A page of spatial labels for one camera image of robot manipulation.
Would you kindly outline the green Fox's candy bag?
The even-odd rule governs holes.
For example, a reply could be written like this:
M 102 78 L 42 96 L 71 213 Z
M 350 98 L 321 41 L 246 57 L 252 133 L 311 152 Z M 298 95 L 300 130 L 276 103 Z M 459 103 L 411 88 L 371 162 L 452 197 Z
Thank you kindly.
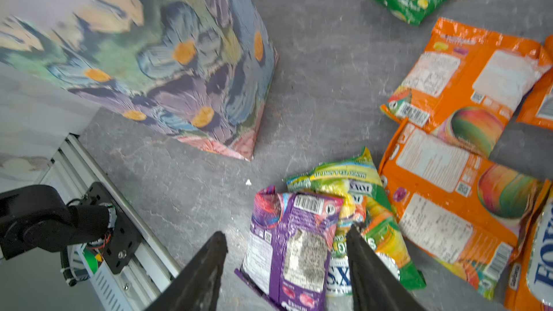
M 321 164 L 306 174 L 289 177 L 285 183 L 291 192 L 313 191 L 344 200 L 328 267 L 328 296 L 352 294 L 346 235 L 354 225 L 360 227 L 361 237 L 404 288 L 413 291 L 426 287 L 411 260 L 368 148 L 354 158 Z

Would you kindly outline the floral white paper bag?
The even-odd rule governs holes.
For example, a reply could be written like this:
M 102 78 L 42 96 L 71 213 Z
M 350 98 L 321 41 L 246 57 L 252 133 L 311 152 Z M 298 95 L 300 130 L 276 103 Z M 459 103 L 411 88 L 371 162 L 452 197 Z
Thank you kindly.
M 86 0 L 51 28 L 4 18 L 1 61 L 249 161 L 278 54 L 252 0 Z

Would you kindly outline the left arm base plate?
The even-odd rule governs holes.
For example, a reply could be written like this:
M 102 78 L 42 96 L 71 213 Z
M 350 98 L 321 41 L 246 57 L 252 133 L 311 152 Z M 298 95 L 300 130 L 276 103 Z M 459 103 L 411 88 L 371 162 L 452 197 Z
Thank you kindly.
M 85 246 L 100 255 L 113 275 L 120 274 L 135 256 L 142 235 L 108 189 L 100 181 L 92 183 L 84 196 L 85 205 L 104 206 L 110 211 L 107 232 L 99 240 Z

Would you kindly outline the purple Fox's candy bag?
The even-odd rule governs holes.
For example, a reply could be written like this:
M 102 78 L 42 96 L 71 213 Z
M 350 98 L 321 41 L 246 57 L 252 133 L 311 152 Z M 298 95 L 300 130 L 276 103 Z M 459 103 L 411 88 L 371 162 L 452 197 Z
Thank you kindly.
M 273 186 L 259 191 L 236 275 L 276 310 L 324 310 L 343 203 L 327 194 L 279 193 Z

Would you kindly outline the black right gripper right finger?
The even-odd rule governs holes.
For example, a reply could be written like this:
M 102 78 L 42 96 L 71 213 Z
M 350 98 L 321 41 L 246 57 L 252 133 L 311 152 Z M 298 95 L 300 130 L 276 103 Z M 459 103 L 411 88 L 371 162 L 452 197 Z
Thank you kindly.
M 359 229 L 353 225 L 346 235 L 354 310 L 424 311 L 363 239 Z

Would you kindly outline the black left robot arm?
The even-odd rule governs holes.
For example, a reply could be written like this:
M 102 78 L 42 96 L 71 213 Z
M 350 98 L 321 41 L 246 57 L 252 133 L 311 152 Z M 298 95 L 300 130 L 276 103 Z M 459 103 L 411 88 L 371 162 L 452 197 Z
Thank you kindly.
M 67 205 L 48 185 L 1 193 L 1 254 L 10 260 L 39 248 L 56 253 L 101 240 L 115 228 L 117 213 L 104 205 Z

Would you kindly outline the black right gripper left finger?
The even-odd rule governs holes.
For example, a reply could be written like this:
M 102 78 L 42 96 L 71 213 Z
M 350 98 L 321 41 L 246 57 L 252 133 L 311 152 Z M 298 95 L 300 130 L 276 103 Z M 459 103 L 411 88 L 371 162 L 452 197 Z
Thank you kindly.
M 224 233 L 213 233 L 178 277 L 146 310 L 216 310 L 227 253 Z

